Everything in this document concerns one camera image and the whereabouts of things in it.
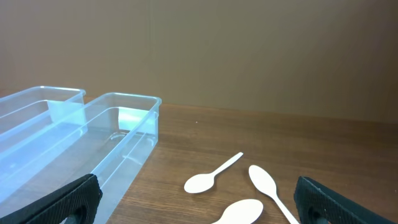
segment tabletop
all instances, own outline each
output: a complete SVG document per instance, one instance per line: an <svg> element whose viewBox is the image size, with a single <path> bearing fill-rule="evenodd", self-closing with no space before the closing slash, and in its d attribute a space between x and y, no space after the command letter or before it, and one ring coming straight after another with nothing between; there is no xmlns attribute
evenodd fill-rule
<svg viewBox="0 0 398 224"><path fill-rule="evenodd" d="M246 198L264 204L256 223L287 223L251 183L252 164L270 173L296 218L293 194L302 175L398 222L397 134L396 124L163 104L159 142L108 223L213 223ZM191 176L238 152L243 157L212 189L184 191Z"/></svg>

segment clear plastic bin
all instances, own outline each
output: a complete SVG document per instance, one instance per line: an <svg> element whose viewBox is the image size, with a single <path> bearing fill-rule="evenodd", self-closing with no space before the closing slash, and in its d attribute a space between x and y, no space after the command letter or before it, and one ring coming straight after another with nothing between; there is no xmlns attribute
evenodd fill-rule
<svg viewBox="0 0 398 224"><path fill-rule="evenodd" d="M84 90L37 86L0 98L0 162L4 152L81 109L84 95Z"/></svg>
<svg viewBox="0 0 398 224"><path fill-rule="evenodd" d="M108 93L20 148L32 156L0 177L0 217L92 173L103 191L95 223L105 223L157 143L160 104L156 97ZM59 130L69 134L59 139Z"/></svg>

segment brown wooden surface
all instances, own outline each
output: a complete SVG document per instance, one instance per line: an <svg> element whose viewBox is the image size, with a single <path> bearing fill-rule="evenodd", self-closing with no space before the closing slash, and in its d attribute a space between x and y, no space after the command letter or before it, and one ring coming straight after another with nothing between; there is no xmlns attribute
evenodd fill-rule
<svg viewBox="0 0 398 224"><path fill-rule="evenodd" d="M199 195L183 185L242 151L216 186ZM256 164L275 179L280 199L296 216L293 194L309 176L398 222L398 126L261 112L162 105L159 142L109 223L213 223L233 202L256 198L256 223L287 223L248 176Z"/></svg>

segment beige wall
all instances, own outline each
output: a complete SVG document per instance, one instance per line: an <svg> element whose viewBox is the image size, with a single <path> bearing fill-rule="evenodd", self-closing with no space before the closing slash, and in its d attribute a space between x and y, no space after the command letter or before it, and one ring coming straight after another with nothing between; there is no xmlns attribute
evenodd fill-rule
<svg viewBox="0 0 398 224"><path fill-rule="evenodd" d="M396 0L2 0L0 88L398 121Z"/></svg>

